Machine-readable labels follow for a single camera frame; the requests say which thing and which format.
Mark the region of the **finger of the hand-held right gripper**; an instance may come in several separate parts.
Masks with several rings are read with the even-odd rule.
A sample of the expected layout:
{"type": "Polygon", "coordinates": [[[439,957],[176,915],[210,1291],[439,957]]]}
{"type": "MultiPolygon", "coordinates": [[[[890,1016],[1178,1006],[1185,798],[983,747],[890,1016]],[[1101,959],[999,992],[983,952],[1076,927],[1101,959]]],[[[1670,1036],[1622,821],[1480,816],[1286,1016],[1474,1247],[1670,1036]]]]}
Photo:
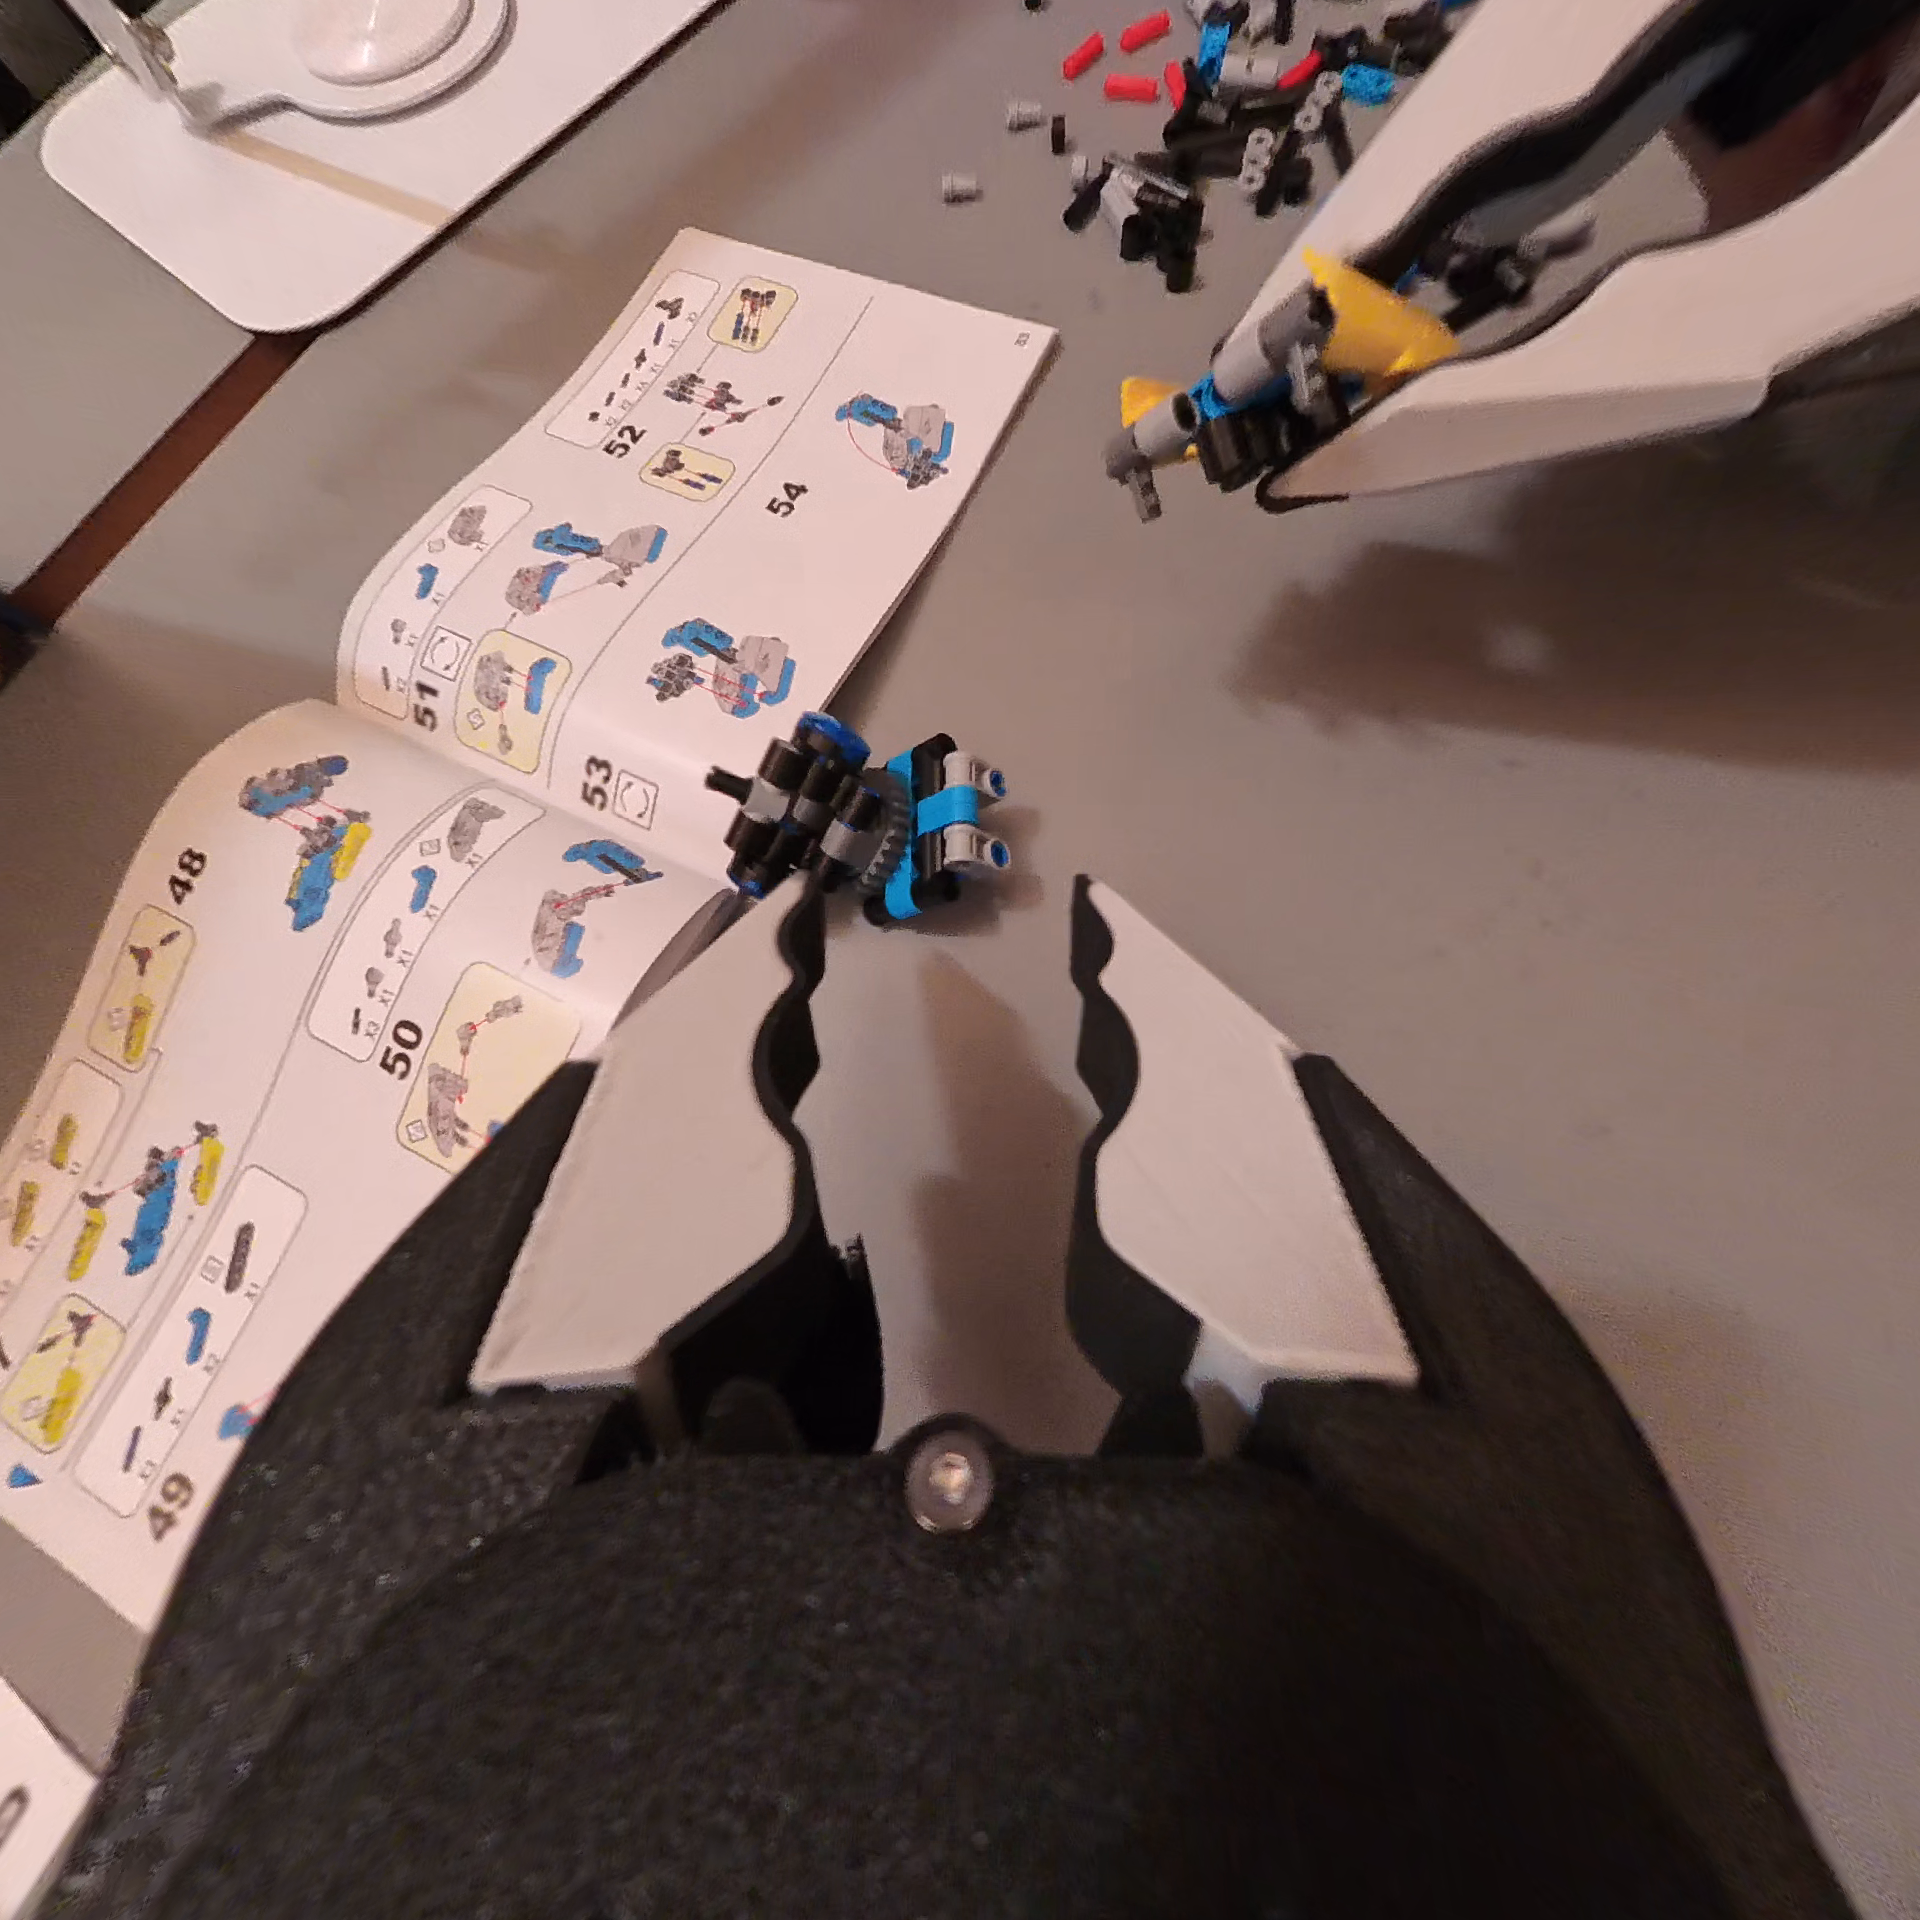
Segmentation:
{"type": "Polygon", "coordinates": [[[1397,280],[1500,248],[1609,183],[1711,80],[1709,4],[1496,3],[1417,82],[1301,234],[1397,280]]]}
{"type": "Polygon", "coordinates": [[[1257,486],[1269,512],[1670,442],[1916,381],[1918,147],[1629,256],[1529,336],[1412,374],[1257,486]]]}

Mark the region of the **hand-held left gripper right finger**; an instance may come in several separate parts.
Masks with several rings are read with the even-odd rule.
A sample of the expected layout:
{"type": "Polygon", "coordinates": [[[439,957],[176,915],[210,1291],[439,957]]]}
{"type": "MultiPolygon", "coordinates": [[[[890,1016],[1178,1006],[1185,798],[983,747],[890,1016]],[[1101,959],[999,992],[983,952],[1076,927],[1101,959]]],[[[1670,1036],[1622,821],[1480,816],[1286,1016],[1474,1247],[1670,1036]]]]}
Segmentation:
{"type": "Polygon", "coordinates": [[[1108,883],[1076,876],[1071,1338],[1124,1399],[1257,1410],[1269,1386],[1415,1387],[1305,1051],[1108,883]]]}

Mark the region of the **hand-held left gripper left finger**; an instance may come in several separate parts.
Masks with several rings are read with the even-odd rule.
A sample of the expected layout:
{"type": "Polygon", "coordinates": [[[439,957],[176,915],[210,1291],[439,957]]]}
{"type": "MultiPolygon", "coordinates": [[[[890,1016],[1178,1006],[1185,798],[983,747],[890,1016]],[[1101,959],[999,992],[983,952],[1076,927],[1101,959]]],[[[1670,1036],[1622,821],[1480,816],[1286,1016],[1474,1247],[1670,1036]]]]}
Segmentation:
{"type": "Polygon", "coordinates": [[[730,1311],[782,1371],[826,1315],[834,1247],[798,1127],[825,906],[817,878],[778,883],[610,1028],[473,1395],[623,1386],[730,1311]]]}

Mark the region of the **yellow and blue brick assembly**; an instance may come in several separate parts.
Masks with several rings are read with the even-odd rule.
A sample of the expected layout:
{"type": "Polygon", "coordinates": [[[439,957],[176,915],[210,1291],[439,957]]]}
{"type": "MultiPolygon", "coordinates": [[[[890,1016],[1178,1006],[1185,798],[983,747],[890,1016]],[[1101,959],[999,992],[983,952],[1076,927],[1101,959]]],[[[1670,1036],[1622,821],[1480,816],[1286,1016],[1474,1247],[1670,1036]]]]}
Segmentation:
{"type": "Polygon", "coordinates": [[[1217,493],[1250,488],[1284,512],[1282,477],[1383,397],[1461,357],[1433,310],[1353,262],[1303,253],[1303,278],[1225,333],[1202,374],[1169,386],[1103,448],[1105,475],[1142,524],[1162,514],[1161,472],[1197,464],[1217,493]]]}

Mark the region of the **black and blue gear assembly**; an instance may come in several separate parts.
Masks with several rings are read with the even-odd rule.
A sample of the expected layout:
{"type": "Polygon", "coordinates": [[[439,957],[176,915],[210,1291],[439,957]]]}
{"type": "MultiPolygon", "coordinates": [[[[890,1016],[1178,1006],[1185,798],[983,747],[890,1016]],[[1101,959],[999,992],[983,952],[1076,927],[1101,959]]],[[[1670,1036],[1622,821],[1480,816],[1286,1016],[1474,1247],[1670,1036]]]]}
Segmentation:
{"type": "Polygon", "coordinates": [[[889,927],[1013,863],[990,823],[1008,796],[1006,774],[949,733],[880,759],[852,727],[805,711],[751,774],[713,766],[704,786],[734,805],[726,879],[750,900],[806,879],[849,892],[868,923],[889,927]]]}

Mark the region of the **grey desk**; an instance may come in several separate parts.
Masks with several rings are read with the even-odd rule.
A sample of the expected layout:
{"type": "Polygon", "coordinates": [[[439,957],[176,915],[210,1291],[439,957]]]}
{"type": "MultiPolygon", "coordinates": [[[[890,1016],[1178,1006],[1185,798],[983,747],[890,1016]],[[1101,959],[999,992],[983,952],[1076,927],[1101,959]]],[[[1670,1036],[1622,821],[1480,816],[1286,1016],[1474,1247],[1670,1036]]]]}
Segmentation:
{"type": "Polygon", "coordinates": [[[357,586],[677,229],[1053,324],[847,686],[1015,786],[985,919],[832,941],[805,1125],[880,1290],[887,1424],[1087,1448],[1065,1331],[1066,894],[1089,874],[1340,1061],[1614,1374],[1860,1914],[1916,1916],[1916,443],[1749,435],[1292,519],[1097,466],[1279,251],[1167,298],[1006,135],[1138,7],[734,4],[317,336],[184,298],[4,152],[4,543],[54,551],[212,381],[255,407],[4,690],[4,1122],[200,755],[330,686],[357,586]]]}

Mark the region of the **pile of loose building pieces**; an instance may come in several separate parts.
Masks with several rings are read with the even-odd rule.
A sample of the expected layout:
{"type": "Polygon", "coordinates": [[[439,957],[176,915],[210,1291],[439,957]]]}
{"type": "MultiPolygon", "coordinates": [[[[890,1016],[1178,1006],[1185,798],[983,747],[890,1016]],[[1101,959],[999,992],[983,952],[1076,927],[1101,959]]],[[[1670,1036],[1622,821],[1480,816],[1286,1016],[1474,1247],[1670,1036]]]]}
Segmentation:
{"type": "Polygon", "coordinates": [[[1297,224],[1474,12],[1103,4],[1053,64],[1017,75],[999,122],[1056,159],[1070,234],[1103,229],[1119,261],[1185,295],[1216,214],[1297,224]]]}

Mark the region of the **open instruction booklet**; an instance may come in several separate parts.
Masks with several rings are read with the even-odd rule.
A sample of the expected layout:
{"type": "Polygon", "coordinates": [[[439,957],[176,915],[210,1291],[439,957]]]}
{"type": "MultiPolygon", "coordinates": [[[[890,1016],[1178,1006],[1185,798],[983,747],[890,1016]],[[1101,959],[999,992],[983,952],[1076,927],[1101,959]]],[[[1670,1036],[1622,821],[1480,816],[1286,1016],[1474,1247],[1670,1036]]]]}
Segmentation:
{"type": "Polygon", "coordinates": [[[4,1522],[132,1630],[334,1304],[724,888],[1057,332],[684,229],[132,853],[4,1144],[4,1522]]]}

